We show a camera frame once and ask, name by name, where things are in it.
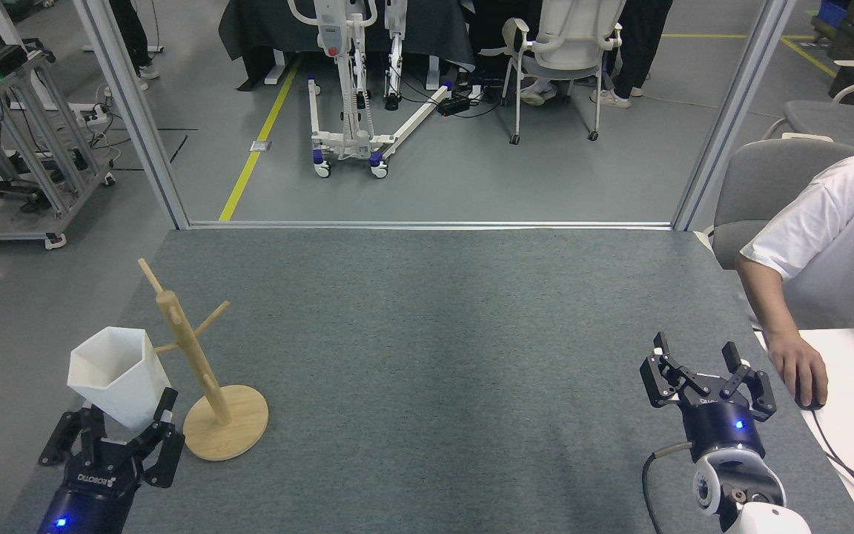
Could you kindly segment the person's right hand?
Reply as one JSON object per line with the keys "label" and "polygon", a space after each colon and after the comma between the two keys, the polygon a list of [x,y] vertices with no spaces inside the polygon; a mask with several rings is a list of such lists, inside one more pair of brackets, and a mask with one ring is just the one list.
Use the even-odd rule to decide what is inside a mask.
{"label": "person's right hand", "polygon": [[787,391],[801,409],[820,409],[828,399],[828,374],[820,352],[799,331],[763,331],[767,352]]}

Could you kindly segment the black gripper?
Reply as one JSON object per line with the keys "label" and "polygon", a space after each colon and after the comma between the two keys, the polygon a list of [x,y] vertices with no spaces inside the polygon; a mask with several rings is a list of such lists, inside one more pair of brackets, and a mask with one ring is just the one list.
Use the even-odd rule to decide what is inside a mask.
{"label": "black gripper", "polygon": [[[679,403],[675,396],[688,386],[702,395],[697,375],[671,357],[664,332],[655,335],[653,346],[651,354],[640,365],[640,376],[651,405],[662,408],[668,403]],[[736,401],[684,405],[683,426],[691,443],[692,462],[697,463],[706,454],[722,449],[745,449],[763,458],[766,450],[753,416],[773,416],[778,408],[769,375],[742,359],[733,342],[725,342],[721,354],[731,372],[731,377],[721,386],[721,398],[731,399],[744,384],[750,392],[752,408],[749,409],[747,402]]]}
{"label": "black gripper", "polygon": [[[38,533],[121,533],[140,487],[140,474],[153,487],[170,487],[185,436],[172,423],[179,393],[165,388],[152,421],[125,445],[99,445],[105,438],[105,413],[97,406],[65,412],[45,443],[38,464],[53,467],[71,457],[81,437],[81,452],[67,461],[64,477],[45,511]],[[159,446],[156,463],[140,464]]]}

